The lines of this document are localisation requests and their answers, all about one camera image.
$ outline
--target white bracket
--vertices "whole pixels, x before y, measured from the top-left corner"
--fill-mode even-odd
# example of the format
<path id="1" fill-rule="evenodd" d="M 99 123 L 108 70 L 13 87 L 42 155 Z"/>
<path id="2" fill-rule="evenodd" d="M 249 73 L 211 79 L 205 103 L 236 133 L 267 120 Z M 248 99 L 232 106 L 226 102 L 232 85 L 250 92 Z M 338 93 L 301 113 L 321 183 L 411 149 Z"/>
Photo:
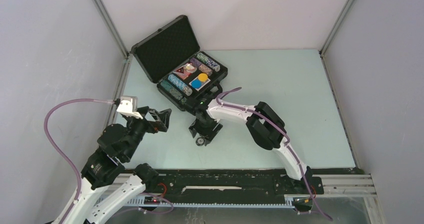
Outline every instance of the white bracket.
<path id="1" fill-rule="evenodd" d="M 287 141 L 286 137 L 283 137 L 280 143 L 280 148 L 274 148 L 273 151 L 278 154 L 280 157 L 282 163 L 284 164 L 285 171 L 287 172 L 287 175 L 290 178 L 301 180 L 303 177 L 303 174 L 305 174 L 307 170 L 306 164 L 299 158 L 295 150 L 293 149 L 292 145 L 290 143 L 285 144 Z M 300 163 L 298 163 L 293 156 L 293 154 L 290 152 L 288 147 L 293 150 L 293 152 L 298 156 Z M 301 169 L 299 168 L 299 165 L 302 166 L 303 174 L 301 173 Z"/>
<path id="2" fill-rule="evenodd" d="M 219 105 L 217 101 L 214 99 L 212 100 L 209 105 L 207 106 L 207 114 L 213 119 L 215 119 L 217 122 L 220 121 L 220 119 L 229 120 L 236 123 L 246 123 L 248 120 L 248 117 L 252 115 L 251 112 L 247 112 L 248 109 L 254 110 L 255 106 L 253 105 L 240 105 L 236 103 L 230 103 L 230 102 L 224 102 L 221 100 L 222 103 L 229 104 L 232 106 L 237 106 L 240 108 L 243 108 L 245 111 L 242 111 L 237 108 L 230 108 L 226 106 Z"/>
<path id="3" fill-rule="evenodd" d="M 74 200 L 75 193 L 74 191 L 71 199 L 63 209 L 62 213 L 52 224 L 58 224 L 65 212 L 68 210 L 68 207 L 74 203 L 74 207 L 71 212 L 67 215 L 66 219 L 62 222 L 63 224 L 75 224 L 75 223 L 84 223 L 87 216 L 90 213 L 91 208 L 93 208 L 94 204 L 100 198 L 100 196 L 109 188 L 109 186 L 96 188 L 95 190 L 91 189 L 91 183 L 83 178 L 81 181 L 81 191 L 78 200 Z"/>
<path id="4" fill-rule="evenodd" d="M 87 220 L 93 224 L 104 224 L 122 206 L 127 204 L 130 199 L 145 190 L 146 185 L 142 183 L 141 178 L 131 175 L 122 186 L 91 209 Z"/>
<path id="5" fill-rule="evenodd" d="M 143 119 L 141 114 L 137 112 L 137 97 L 123 96 L 120 98 L 120 104 L 116 109 L 117 112 L 127 117 L 136 117 Z"/>

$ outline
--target yellow chip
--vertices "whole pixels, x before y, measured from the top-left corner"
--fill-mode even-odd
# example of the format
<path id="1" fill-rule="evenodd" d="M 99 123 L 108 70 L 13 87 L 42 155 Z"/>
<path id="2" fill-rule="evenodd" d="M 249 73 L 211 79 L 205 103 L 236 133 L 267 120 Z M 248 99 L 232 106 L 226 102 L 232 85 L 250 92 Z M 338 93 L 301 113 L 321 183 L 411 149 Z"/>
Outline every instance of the yellow chip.
<path id="1" fill-rule="evenodd" d="M 206 82 L 208 75 L 205 74 L 205 73 L 201 73 L 201 74 L 199 74 L 199 76 L 197 78 L 199 79 L 200 82 Z"/>

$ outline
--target clear panel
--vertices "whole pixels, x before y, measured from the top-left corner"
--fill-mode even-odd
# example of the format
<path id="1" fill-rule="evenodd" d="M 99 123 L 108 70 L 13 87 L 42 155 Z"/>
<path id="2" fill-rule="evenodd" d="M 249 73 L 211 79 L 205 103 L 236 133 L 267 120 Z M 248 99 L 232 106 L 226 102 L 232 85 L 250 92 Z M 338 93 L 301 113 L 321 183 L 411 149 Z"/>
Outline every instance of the clear panel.
<path id="1" fill-rule="evenodd" d="M 338 224 L 369 224 L 363 198 L 321 198 L 320 207 Z M 107 224 L 327 224 L 318 214 L 298 216 L 291 209 L 237 209 L 237 208 L 176 208 L 165 215 L 144 215 L 133 211 L 110 219 Z"/>

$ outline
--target black case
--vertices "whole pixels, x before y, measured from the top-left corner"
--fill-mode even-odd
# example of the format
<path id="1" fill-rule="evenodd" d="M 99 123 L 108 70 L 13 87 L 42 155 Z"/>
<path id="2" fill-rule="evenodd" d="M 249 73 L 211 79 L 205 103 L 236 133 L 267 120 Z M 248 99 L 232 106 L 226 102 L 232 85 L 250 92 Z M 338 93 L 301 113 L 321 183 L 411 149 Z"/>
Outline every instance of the black case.
<path id="1" fill-rule="evenodd" d="M 199 43 L 190 25 L 189 18 L 186 15 L 178 16 L 175 20 L 158 29 L 131 49 L 131 52 L 150 81 L 157 83 L 159 92 L 167 97 L 179 110 L 188 111 L 193 115 L 195 115 L 195 111 L 193 110 L 194 103 L 197 103 L 206 94 L 211 94 L 212 91 L 215 95 L 222 92 L 220 81 L 227 76 L 228 69 L 205 52 L 202 52 L 219 64 L 220 69 L 219 71 L 214 71 L 211 68 L 213 70 L 212 75 L 208 76 L 210 82 L 205 84 L 201 90 L 197 91 L 190 87 L 192 94 L 187 96 L 173 83 L 169 82 L 182 95 L 180 99 L 177 99 L 161 85 L 161 82 L 167 80 L 168 75 L 174 70 L 186 64 L 191 58 L 196 57 L 199 51 Z M 196 79 L 200 73 L 202 72 L 197 69 L 195 73 L 184 80 L 184 83 L 189 86 L 189 82 Z"/>

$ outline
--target blue poker chip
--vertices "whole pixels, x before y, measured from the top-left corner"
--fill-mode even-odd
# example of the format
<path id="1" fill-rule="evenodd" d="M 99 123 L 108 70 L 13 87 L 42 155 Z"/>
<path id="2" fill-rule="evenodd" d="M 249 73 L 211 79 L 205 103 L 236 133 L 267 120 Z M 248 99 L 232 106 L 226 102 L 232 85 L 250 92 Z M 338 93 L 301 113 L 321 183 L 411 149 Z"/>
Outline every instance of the blue poker chip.
<path id="1" fill-rule="evenodd" d="M 193 80 L 193 82 L 191 82 L 191 86 L 193 88 L 200 88 L 202 86 L 202 82 L 200 82 L 198 79 Z"/>

